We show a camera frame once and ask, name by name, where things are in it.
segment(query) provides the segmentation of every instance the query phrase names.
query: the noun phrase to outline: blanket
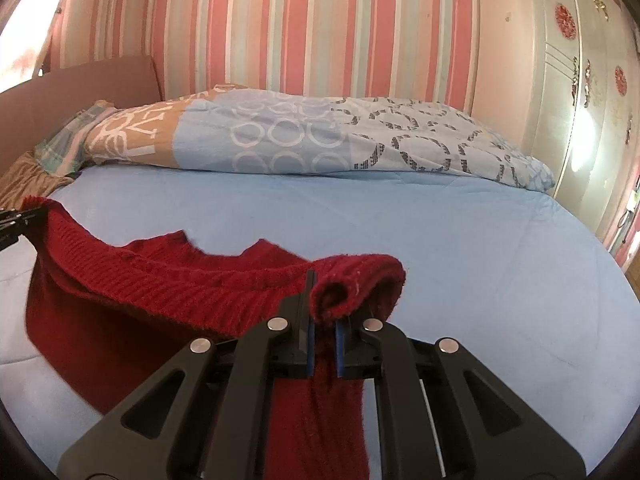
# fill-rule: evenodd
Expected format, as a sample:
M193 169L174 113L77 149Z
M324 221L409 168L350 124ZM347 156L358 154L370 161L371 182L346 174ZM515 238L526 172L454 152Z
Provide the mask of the blanket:
M84 140L87 156L185 170L326 174L430 171L546 191L552 172L440 103L309 98L219 86L120 110Z
M369 478L362 382L337 378L330 327L362 304L386 319L405 279L398 260L368 254L308 262L265 240L239 256L212 256L184 232L113 247L59 203L25 200L25 208L38 206L45 217L26 231L38 251L27 332L60 376L102 412L192 338L241 336L274 316L315 270L314 376L275 381L264 478Z
M47 173L34 158L33 151L23 153L0 176L0 208L20 209L26 197L47 196L72 182L67 176Z

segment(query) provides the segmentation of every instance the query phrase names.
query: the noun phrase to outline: plaid blanket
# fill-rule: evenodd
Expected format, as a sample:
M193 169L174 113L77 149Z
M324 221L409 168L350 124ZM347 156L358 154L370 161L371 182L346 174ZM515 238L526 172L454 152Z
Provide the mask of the plaid blanket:
M34 149L34 157L47 172L55 176L75 173L86 161L84 140L89 132L118 111L107 101L96 101L79 112L53 138L43 140Z

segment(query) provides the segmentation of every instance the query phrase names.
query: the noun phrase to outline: decorative handle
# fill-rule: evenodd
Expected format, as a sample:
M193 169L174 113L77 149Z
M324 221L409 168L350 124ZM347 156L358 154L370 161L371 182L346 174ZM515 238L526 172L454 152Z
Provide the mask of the decorative handle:
M634 115L633 114L629 114L629 122L628 125L626 127L626 139L625 139L625 144L628 144L629 142L631 142L631 128L634 125Z
M591 103L591 61L587 60L587 67L584 69L584 107L589 108Z
M578 86L580 85L580 68L578 58L574 56L574 79L571 83L571 95L574 98L574 106L578 104Z
M609 21L609 11L607 10L606 4L602 0L593 0L593 3L596 4L596 9L598 12L602 10L604 12L604 19Z

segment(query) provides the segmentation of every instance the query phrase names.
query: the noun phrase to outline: brown blanket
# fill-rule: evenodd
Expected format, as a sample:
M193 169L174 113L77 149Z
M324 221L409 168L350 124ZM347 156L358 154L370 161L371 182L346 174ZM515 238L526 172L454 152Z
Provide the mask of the brown blanket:
M47 173L29 151L20 156L0 177L0 208L20 209L27 196L48 196L73 182L68 176Z

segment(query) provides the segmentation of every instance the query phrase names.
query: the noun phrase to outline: white wardrobe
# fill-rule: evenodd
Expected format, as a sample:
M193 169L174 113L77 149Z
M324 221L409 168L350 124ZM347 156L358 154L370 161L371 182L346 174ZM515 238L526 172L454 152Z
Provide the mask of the white wardrobe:
M640 148L628 12L615 0L481 0L480 30L473 115L547 164L550 193L604 240Z

